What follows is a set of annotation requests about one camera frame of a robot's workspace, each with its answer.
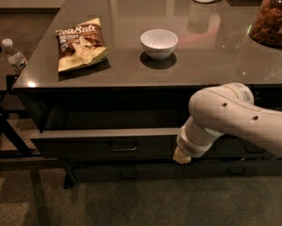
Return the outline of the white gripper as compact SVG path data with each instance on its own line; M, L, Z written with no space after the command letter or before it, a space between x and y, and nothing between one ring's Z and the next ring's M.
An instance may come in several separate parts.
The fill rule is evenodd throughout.
M187 136L185 127L182 127L177 136L173 160L180 165L190 163L192 157L201 157L214 142L214 136L206 131L199 133L192 131L191 134L194 136L193 139Z

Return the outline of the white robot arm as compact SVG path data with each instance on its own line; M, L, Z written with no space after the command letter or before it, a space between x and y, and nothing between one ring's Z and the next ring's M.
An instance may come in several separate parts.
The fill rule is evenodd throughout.
M203 156L224 134L282 158L282 112L254 105L253 93L241 83L196 91L189 100L189 112L173 156L180 164Z

